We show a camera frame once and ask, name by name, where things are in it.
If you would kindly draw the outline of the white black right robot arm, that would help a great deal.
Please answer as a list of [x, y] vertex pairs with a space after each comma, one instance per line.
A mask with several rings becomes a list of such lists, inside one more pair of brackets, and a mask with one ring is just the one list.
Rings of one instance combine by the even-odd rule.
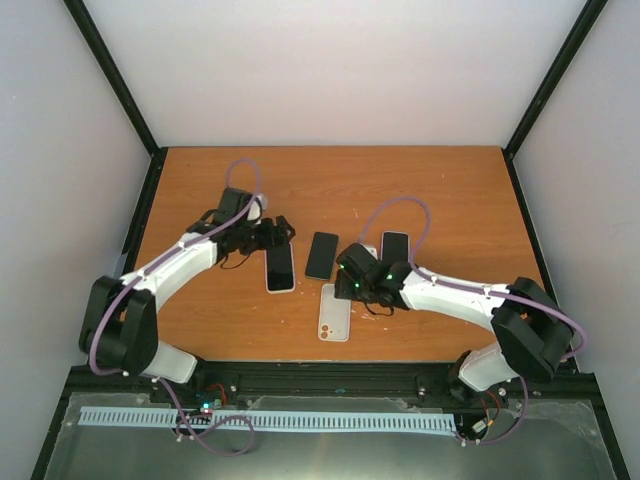
[[549, 383], [584, 333], [533, 280], [486, 284], [456, 279], [410, 261], [384, 262], [354, 243], [336, 259], [336, 295], [395, 313], [428, 311], [474, 324], [495, 337], [461, 355], [454, 379], [484, 392], [514, 378]]

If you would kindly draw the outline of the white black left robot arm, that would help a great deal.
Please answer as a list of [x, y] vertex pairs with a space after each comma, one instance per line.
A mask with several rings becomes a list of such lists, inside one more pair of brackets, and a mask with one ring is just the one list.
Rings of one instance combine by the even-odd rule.
[[157, 315], [164, 304], [202, 272], [230, 254], [273, 252], [295, 236], [283, 216], [267, 218], [260, 193], [227, 187], [167, 251], [118, 278], [102, 276], [91, 288], [79, 336], [91, 371], [162, 378], [186, 402], [201, 400], [208, 378], [199, 358], [160, 340]]

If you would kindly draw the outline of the green-edged black phone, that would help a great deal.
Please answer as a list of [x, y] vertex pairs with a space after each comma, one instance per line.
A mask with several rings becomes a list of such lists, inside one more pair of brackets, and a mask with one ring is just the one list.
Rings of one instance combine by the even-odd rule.
[[338, 242], [336, 234], [314, 233], [305, 267], [306, 277], [318, 280], [331, 278]]

